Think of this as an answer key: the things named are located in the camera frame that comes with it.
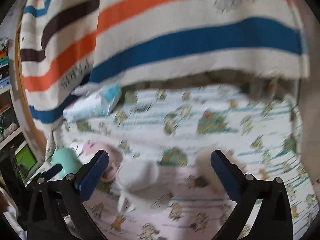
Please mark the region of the mint green cup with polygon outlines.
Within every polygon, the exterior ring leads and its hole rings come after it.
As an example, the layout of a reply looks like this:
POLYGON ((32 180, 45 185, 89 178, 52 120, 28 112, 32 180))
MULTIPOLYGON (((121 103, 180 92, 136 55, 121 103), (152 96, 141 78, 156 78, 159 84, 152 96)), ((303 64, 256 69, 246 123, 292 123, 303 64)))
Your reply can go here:
POLYGON ((64 178, 69 173, 76 174, 82 166, 75 151, 66 147, 58 148, 54 152, 51 163, 61 164, 62 170, 58 173, 60 178, 64 178))

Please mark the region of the white shelf unit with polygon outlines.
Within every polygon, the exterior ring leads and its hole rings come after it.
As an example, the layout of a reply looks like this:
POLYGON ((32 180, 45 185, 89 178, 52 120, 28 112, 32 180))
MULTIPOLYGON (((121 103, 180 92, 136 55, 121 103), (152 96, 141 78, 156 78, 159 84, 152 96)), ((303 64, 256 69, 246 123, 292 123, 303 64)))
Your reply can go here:
POLYGON ((18 122, 14 110, 14 94, 9 75, 9 39, 1 38, 1 153, 14 152, 18 171, 28 183, 41 166, 27 133, 18 122))

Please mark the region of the pink white ceramic mug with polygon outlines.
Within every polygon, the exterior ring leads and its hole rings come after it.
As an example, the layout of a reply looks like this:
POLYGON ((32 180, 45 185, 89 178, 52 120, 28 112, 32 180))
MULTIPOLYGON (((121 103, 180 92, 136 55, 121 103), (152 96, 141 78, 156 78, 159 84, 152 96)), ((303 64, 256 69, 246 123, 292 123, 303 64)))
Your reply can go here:
POLYGON ((116 148, 102 142, 86 143, 83 145, 82 153, 78 158, 83 164, 86 164, 99 150, 104 150, 108 154, 108 166, 101 179, 103 182, 110 183, 114 181, 116 172, 123 159, 121 153, 116 148))

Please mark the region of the baby wipes pack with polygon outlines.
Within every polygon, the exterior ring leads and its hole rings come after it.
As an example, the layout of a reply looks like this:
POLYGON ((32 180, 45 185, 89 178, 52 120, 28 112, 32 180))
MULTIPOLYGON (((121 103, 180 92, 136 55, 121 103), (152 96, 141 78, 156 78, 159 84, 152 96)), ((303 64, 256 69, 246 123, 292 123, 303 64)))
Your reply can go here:
POLYGON ((118 84, 106 85, 86 96, 81 96, 63 110, 63 118, 75 122, 97 116, 107 116, 115 109, 121 97, 118 84))

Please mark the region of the cat print bed sheet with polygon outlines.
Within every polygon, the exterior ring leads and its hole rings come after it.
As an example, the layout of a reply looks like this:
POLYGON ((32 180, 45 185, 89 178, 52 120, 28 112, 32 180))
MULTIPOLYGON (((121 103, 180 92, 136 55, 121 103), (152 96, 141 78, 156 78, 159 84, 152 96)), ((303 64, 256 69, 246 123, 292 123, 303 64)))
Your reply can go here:
POLYGON ((102 179, 85 203, 108 239, 210 239, 227 220, 235 203, 205 181, 197 154, 219 148, 243 171, 258 179, 284 180, 293 221, 300 239, 315 221, 319 203, 301 160, 303 123, 296 83, 271 81, 274 98, 249 96, 246 87, 217 84, 186 89, 124 90, 109 115, 63 121, 49 136, 46 157, 72 148, 87 163, 96 147, 110 146, 117 162, 154 161, 161 181, 173 197, 157 215, 116 205, 120 189, 102 179))

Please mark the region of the striped Paris cloth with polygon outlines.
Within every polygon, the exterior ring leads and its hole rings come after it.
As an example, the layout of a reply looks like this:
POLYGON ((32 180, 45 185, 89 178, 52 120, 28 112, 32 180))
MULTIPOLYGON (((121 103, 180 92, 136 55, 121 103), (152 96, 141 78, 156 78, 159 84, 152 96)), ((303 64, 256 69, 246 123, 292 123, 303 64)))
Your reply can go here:
POLYGON ((23 87, 45 133, 80 85, 221 69, 303 79, 308 54, 294 0, 27 0, 21 23, 23 87))

